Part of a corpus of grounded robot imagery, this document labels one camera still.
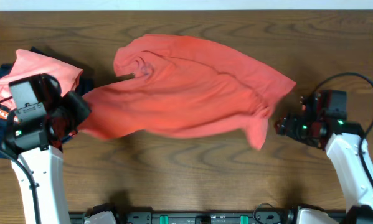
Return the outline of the red t-shirt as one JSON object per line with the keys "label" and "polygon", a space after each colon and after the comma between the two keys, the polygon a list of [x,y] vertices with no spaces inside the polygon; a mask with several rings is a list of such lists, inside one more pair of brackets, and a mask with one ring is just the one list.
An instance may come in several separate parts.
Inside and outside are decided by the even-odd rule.
{"label": "red t-shirt", "polygon": [[99,139],[136,131],[201,138],[236,129],[261,149],[277,103],[294,87],[274,68],[226,45],[186,35],[146,34],[116,52],[119,81],[84,99],[80,130]]}

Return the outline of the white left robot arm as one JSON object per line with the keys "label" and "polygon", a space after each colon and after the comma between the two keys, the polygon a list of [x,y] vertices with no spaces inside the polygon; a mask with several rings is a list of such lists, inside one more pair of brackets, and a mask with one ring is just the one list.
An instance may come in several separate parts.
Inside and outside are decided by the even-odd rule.
{"label": "white left robot arm", "polygon": [[4,148],[21,188],[27,223],[70,223],[64,190],[62,142],[91,109],[74,91],[53,101],[37,98],[11,112]]}

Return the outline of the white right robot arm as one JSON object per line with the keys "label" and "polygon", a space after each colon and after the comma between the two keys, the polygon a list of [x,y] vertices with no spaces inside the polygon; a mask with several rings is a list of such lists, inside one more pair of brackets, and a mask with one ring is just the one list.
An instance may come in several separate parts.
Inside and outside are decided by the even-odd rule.
{"label": "white right robot arm", "polygon": [[276,133],[326,152],[346,201],[341,223],[373,223],[373,163],[361,125],[341,118],[289,114]]}

